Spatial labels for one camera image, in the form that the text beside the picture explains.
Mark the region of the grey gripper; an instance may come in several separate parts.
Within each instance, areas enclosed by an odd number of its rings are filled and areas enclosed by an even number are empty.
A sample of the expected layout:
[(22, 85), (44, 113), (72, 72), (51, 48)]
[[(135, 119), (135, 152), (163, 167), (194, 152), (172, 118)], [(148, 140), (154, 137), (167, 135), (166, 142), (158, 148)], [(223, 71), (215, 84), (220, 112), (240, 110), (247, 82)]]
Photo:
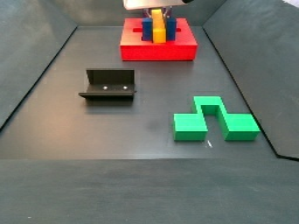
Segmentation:
[(123, 0), (123, 4), (127, 10), (143, 9), (144, 17), (151, 18), (151, 11), (147, 8), (163, 7), (163, 17), (170, 18), (172, 16), (172, 6), (186, 5), (192, 0)]

